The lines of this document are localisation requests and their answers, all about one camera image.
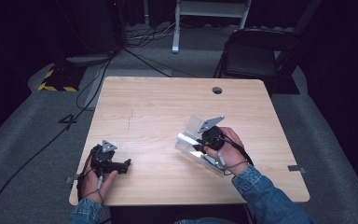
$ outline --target black speaker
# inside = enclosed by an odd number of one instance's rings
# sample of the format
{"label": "black speaker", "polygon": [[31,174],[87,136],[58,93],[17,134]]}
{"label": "black speaker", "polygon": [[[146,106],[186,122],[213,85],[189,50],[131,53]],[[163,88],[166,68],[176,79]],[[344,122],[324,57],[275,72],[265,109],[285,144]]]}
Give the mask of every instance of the black speaker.
{"label": "black speaker", "polygon": [[122,45],[122,0],[71,0],[71,4],[88,51],[106,53]]}

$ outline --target wooden table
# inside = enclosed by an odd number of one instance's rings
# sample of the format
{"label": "wooden table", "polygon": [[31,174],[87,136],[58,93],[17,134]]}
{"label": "wooden table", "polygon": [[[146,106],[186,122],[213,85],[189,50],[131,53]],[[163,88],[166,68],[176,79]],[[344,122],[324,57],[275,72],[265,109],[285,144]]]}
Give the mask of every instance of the wooden table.
{"label": "wooden table", "polygon": [[[223,92],[215,94],[213,87]],[[107,77],[89,128],[77,173],[90,150],[106,140],[116,146],[113,161],[132,159],[129,171],[112,186],[106,205],[245,203],[231,184],[183,150],[177,134],[192,115],[231,127],[255,167],[294,202],[310,196],[292,150],[259,80],[176,77]],[[70,203],[77,204],[76,183]]]}

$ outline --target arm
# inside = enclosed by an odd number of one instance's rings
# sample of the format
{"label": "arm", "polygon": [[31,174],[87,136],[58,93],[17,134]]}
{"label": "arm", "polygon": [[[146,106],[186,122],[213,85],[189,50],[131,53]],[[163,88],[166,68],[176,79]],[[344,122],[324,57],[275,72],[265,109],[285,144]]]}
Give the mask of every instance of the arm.
{"label": "arm", "polygon": [[103,211],[103,200],[112,186],[118,172],[114,171],[101,184],[98,189],[99,178],[93,170],[90,163],[87,165],[85,172],[84,186],[82,196],[83,199],[76,206],[71,215],[71,223],[98,223]]}
{"label": "arm", "polygon": [[[221,128],[224,135],[243,147],[230,128]],[[217,151],[205,148],[206,153],[218,160]],[[296,206],[280,189],[249,165],[241,153],[229,143],[219,150],[227,169],[235,175],[232,183],[255,214],[258,223],[311,223],[310,217]]]}

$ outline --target person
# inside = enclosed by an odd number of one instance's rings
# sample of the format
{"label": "person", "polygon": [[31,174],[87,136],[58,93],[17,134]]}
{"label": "person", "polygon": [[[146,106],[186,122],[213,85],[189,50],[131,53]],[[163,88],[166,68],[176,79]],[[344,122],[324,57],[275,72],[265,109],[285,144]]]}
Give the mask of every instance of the person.
{"label": "person", "polygon": [[[238,135],[227,127],[221,127],[225,136],[234,143],[243,147]],[[217,151],[206,147],[207,155],[218,160]],[[274,187],[273,183],[261,175],[253,165],[231,144],[225,143],[219,150],[226,162],[226,168],[234,177],[231,182],[247,202],[257,223],[313,223],[312,218],[300,207],[293,203],[287,195]],[[111,173],[102,183],[100,190],[96,190],[98,178],[95,173],[89,172],[84,181],[83,199],[71,215],[71,223],[98,223],[103,210],[103,199],[113,184],[117,172]],[[214,218],[201,217],[198,219],[181,219],[175,224],[233,224],[233,222]]]}

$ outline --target hand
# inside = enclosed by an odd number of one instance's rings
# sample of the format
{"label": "hand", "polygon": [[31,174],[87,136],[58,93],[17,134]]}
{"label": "hand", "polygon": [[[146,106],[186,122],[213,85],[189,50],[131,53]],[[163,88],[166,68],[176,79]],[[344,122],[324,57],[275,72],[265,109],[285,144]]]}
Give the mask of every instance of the hand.
{"label": "hand", "polygon": [[118,175],[117,171],[113,171],[109,174],[108,177],[105,177],[103,180],[104,182],[101,184],[101,188],[97,190],[98,188],[98,182],[100,181],[98,176],[95,174],[93,170],[91,170],[91,161],[86,167],[85,171],[85,178],[83,182],[83,192],[82,196],[83,198],[87,198],[90,200],[93,200],[96,203],[103,204],[104,199],[106,198],[106,195],[112,186],[113,182],[115,181],[115,178]]}
{"label": "hand", "polygon": [[[240,138],[238,137],[238,135],[231,128],[220,127],[220,129],[222,130],[224,135],[229,137],[232,141],[234,141],[241,147],[244,147],[243,143],[240,140]],[[217,151],[215,151],[209,147],[205,147],[204,150],[208,156],[219,161],[219,159],[217,157]],[[223,147],[220,148],[219,152],[222,154],[222,156],[226,162],[227,170],[229,170],[235,176],[239,175],[243,170],[248,168],[249,163],[242,156],[242,154],[230,143],[225,143],[223,145]]]}

